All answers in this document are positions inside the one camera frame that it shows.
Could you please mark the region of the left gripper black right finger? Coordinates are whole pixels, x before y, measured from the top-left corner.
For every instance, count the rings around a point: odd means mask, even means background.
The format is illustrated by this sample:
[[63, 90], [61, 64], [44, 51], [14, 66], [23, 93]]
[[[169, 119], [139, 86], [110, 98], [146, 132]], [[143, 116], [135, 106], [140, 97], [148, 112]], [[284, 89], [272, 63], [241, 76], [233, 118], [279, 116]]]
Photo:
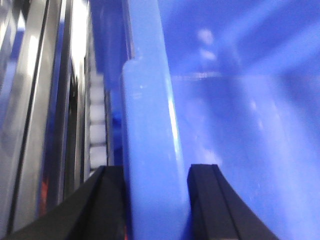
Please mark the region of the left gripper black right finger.
[[193, 164], [187, 185], [196, 240], [276, 240], [216, 164]]

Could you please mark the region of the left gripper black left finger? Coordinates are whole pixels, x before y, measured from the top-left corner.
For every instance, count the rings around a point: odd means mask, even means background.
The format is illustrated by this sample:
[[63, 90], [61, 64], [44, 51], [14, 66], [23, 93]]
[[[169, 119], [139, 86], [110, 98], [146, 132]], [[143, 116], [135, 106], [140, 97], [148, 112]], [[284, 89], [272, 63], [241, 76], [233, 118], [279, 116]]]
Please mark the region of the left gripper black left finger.
[[55, 209], [7, 240], [124, 240], [126, 193], [121, 166], [100, 166]]

